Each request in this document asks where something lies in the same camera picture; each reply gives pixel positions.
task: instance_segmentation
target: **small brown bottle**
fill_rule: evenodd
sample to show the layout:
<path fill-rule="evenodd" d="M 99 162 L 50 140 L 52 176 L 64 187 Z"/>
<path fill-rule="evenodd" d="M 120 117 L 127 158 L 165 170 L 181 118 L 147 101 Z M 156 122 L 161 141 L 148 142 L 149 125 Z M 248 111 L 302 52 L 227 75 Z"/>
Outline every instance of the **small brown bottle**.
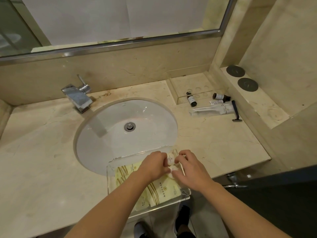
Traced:
<path fill-rule="evenodd" d="M 227 95 L 223 95 L 223 94 L 216 94 L 214 93 L 214 95 L 212 96 L 213 99 L 217 99 L 217 100 L 222 100 L 224 102 L 226 101 L 230 101 L 231 97 L 227 96 Z"/>
<path fill-rule="evenodd" d="M 192 93 L 186 92 L 187 99 L 192 107 L 195 107 L 197 105 L 197 102 L 195 101 L 194 97 L 192 96 Z"/>

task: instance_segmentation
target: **hand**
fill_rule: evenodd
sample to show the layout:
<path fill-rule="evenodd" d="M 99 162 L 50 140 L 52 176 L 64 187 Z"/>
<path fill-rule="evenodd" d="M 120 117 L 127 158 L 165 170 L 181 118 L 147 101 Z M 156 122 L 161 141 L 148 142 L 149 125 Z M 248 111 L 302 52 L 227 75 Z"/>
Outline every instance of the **hand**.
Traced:
<path fill-rule="evenodd" d="M 175 163 L 178 162 L 182 164 L 185 176 L 180 170 L 172 171 L 172 176 L 187 187 L 202 192 L 208 186 L 216 183 L 211 179 L 204 165 L 190 150 L 180 151 L 179 156 L 175 158 Z"/>
<path fill-rule="evenodd" d="M 143 161 L 138 171 L 143 174 L 148 184 L 159 179 L 164 174 L 170 173 L 167 167 L 167 154 L 161 151 L 150 153 Z"/>

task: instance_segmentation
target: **marble countertop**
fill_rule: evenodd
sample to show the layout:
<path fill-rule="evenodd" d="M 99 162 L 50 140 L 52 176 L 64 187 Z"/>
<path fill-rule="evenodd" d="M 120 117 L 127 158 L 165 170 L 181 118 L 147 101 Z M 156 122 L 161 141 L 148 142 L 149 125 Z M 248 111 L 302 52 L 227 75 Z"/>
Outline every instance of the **marble countertop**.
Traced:
<path fill-rule="evenodd" d="M 105 176 L 76 159 L 73 139 L 86 116 L 123 98 L 158 101 L 178 124 L 177 150 L 190 149 L 211 177 L 270 157 L 234 114 L 191 117 L 176 105 L 165 81 L 89 94 L 91 109 L 78 114 L 67 98 L 16 107 L 0 140 L 0 238 L 34 237 L 76 223 L 107 195 Z"/>

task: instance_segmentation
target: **mirror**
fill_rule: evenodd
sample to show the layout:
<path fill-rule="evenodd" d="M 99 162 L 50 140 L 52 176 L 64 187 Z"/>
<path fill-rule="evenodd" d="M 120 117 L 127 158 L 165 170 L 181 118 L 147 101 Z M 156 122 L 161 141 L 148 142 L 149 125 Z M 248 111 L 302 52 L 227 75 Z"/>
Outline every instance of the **mirror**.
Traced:
<path fill-rule="evenodd" d="M 0 56 L 219 29 L 229 0 L 0 0 Z"/>

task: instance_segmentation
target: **left hand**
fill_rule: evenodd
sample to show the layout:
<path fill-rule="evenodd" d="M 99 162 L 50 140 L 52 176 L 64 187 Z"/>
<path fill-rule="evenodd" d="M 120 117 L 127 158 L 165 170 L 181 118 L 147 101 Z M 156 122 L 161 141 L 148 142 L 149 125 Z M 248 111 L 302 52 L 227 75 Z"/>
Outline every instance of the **left hand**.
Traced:
<path fill-rule="evenodd" d="M 171 170 L 167 167 L 167 154 L 161 151 L 150 153 L 141 163 L 138 171 L 144 176 L 149 183 L 159 179 Z"/>

